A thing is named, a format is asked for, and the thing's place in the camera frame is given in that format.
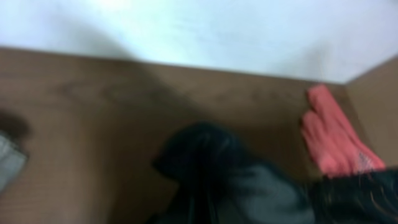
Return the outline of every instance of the brown wall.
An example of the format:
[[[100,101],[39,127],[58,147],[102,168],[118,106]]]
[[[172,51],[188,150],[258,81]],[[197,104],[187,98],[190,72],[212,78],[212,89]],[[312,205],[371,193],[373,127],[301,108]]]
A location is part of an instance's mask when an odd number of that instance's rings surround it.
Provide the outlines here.
[[[398,165],[398,57],[352,81],[347,91],[375,152]]]

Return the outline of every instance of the black fabric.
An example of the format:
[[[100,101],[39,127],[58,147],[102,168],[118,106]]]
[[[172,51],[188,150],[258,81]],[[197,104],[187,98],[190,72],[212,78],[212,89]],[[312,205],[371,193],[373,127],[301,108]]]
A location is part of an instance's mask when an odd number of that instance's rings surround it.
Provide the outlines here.
[[[398,223],[398,170],[370,172],[308,186],[308,195],[324,223]]]
[[[194,124],[178,132],[154,167],[178,181],[180,190],[167,212],[152,223],[315,223],[298,185],[253,158],[236,136],[212,124]]]

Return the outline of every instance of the wooden surface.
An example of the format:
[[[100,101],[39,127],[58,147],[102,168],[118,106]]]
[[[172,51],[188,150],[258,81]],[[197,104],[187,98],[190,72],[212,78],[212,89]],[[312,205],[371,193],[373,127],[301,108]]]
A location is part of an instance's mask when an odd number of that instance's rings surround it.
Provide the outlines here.
[[[143,223],[176,189],[151,159],[199,120],[295,179],[319,175],[299,131],[312,82],[8,49],[0,63],[0,128],[30,154],[0,196],[0,223]],[[345,89],[330,88],[359,127]]]
[[[347,89],[374,151],[388,166],[398,166],[398,57]]]

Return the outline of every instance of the white surface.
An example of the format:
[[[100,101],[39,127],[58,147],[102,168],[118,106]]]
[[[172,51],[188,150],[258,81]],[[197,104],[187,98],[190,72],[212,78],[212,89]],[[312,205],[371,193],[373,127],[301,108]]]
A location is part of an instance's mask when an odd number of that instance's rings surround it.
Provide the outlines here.
[[[2,0],[0,45],[344,83],[397,22],[395,0]]]

